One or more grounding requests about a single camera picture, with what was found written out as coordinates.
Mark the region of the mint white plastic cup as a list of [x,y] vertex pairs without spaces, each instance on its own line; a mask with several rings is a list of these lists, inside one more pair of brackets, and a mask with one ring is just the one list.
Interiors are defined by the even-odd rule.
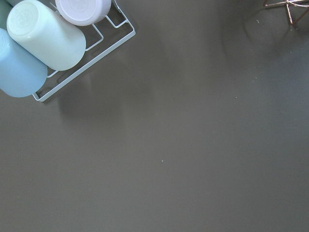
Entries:
[[83,32],[38,0],[24,0],[7,17],[11,38],[55,71],[80,62],[86,49]]

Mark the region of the lilac white plastic cup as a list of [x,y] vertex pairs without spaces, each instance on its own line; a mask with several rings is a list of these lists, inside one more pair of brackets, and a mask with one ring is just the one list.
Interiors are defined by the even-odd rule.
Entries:
[[111,0],[56,0],[56,8],[68,22],[77,26],[95,24],[108,14]]

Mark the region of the light blue plastic cup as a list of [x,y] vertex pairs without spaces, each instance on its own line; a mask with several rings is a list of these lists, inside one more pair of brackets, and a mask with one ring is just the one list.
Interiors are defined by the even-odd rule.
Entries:
[[12,97],[38,91],[47,79],[47,66],[0,30],[0,89]]

